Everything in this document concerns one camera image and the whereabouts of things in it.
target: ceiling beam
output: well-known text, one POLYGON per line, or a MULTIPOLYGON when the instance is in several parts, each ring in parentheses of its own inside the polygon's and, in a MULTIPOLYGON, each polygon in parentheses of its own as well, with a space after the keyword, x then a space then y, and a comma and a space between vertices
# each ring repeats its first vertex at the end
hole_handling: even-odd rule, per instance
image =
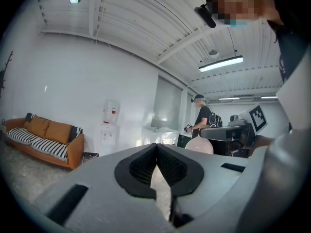
MULTIPOLYGON (((247 77, 255 77, 260 75, 270 76, 270 75, 280 75, 279 67, 266 67, 266 68, 257 68, 257 69, 250 69, 250 70, 244 70, 244 71, 238 71, 238 72, 231 72, 226 73, 224 75, 225 80, 235 80, 237 78, 247 78, 247 77)), ((190 83, 190 87, 196 87, 200 85, 210 84, 222 81, 222 75, 213 76, 201 80, 195 80, 190 83)))
POLYGON ((97 17, 95 17, 95 15, 98 15, 100 1, 101 0, 90 0, 89 2, 88 30, 90 36, 94 36, 97 27, 97 24, 95 23, 95 20, 97 21, 97 17))
MULTIPOLYGON (((254 95, 254 94, 276 94, 280 87, 273 88, 261 88, 261 89, 245 89, 229 91, 229 96, 243 96, 243 95, 254 95)), ((220 98, 227 96, 226 92, 211 92, 204 94, 206 98, 220 98)))
POLYGON ((40 4, 38 0, 32 0, 32 6, 35 13, 35 18, 38 22, 39 29, 43 29, 46 26, 42 11, 40 9, 40 4))
POLYGON ((204 26, 202 27, 200 30, 196 30, 193 33, 187 35, 185 38, 181 39, 180 41, 178 41, 177 43, 175 43, 173 46, 171 46, 169 49, 167 49, 164 53, 162 53, 156 63, 160 64, 163 61, 167 60, 168 58, 170 58, 172 55, 174 55, 175 53, 181 51, 183 48, 189 46, 190 44, 192 44, 193 42, 211 34, 217 31, 220 31, 222 29, 227 28, 227 25, 217 25, 215 28, 210 28, 209 26, 204 26))
POLYGON ((179 77, 175 73, 172 73, 171 71, 169 71, 165 67, 157 64, 155 58, 152 55, 147 54, 146 52, 136 48, 134 45, 132 45, 130 43, 124 42, 120 39, 116 39, 115 37, 105 35, 105 37, 103 38, 102 36, 96 37, 96 36, 88 35, 86 33, 75 33, 72 31, 72 29, 70 27, 69 28, 60 27, 58 29, 56 29, 55 26, 53 26, 53 28, 45 27, 44 29, 41 30, 41 32, 42 33, 63 33, 63 34, 76 35, 76 36, 81 36, 81 37, 85 37, 85 38, 90 38, 93 40, 98 40, 100 42, 104 42, 104 43, 116 46, 120 49, 126 50, 126 51, 132 53, 133 55, 136 55, 136 56, 150 62, 151 64, 155 65, 159 69, 163 70, 167 75, 173 76, 175 79, 177 79, 181 83, 185 84, 184 88, 187 88, 189 86, 188 82, 185 81, 183 78, 179 77))

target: cable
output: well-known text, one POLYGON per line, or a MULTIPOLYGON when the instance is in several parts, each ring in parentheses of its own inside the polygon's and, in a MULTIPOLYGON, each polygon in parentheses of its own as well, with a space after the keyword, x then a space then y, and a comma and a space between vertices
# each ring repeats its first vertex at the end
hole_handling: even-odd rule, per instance
POLYGON ((98 154, 96 154, 95 156, 91 156, 91 155, 89 155, 89 154, 85 154, 85 152, 83 152, 83 159, 82 159, 82 164, 83 164, 83 161, 84 160, 86 160, 86 161, 89 161, 89 160, 91 160, 91 159, 94 159, 95 157, 97 157, 97 156, 99 156, 99 153, 98 154))
POLYGON ((169 12, 171 12, 190 32, 192 32, 192 30, 190 30, 190 28, 188 28, 187 26, 186 26, 186 24, 177 16, 177 15, 175 15, 171 10, 169 10, 167 7, 165 7, 162 3, 160 3, 159 1, 157 1, 157 0, 153 0, 153 1, 155 1, 155 2, 157 2, 158 4, 160 4, 161 6, 163 6, 165 9, 167 9, 169 12))
POLYGON ((234 56, 237 56, 237 54, 236 54, 236 52, 235 52, 235 47, 234 47, 234 44, 233 44, 233 39, 232 39, 231 32, 230 32, 230 29, 229 29, 229 28, 228 28, 228 31, 229 31, 229 35, 230 35, 230 38, 231 38, 231 41, 232 41, 234 56))

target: orange sofa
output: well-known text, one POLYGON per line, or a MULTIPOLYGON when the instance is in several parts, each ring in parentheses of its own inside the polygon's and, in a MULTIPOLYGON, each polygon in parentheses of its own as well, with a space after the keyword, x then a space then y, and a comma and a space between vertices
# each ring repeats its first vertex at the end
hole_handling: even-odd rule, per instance
POLYGON ((66 142, 66 139, 64 140, 63 138, 64 135, 68 134, 67 131, 72 127, 71 125, 53 122, 38 116, 35 116, 38 121, 35 125, 35 120, 26 122, 26 118, 6 121, 7 133, 5 141, 9 143, 9 145, 13 145, 25 153, 59 166, 65 166, 71 169, 75 169, 79 166, 84 151, 84 135, 82 133, 78 132, 77 136, 70 142, 68 142, 67 137, 66 142), (41 130, 43 121, 45 123, 44 127, 46 128, 45 131, 41 130), (54 149, 56 149, 54 153, 52 151, 53 145, 55 146, 54 149))

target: window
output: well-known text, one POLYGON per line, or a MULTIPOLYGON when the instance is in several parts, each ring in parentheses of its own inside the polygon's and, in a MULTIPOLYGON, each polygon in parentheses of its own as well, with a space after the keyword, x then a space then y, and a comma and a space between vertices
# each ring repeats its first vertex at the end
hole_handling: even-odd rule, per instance
POLYGON ((157 127, 160 123, 161 127, 178 130, 181 93, 180 88, 159 77, 151 127, 157 127))

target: striped seat cushion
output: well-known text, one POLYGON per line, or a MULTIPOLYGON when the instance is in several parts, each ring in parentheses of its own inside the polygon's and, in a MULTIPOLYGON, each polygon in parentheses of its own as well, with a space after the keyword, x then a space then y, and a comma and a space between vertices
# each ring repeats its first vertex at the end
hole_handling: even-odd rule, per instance
POLYGON ((36 135, 30 133, 25 128, 14 128, 11 129, 9 132, 6 133, 6 136, 13 141, 30 145, 33 140, 37 138, 36 135))
POLYGON ((49 154, 57 159, 67 162, 67 146, 53 140, 38 137, 31 142, 31 147, 41 153, 49 154))

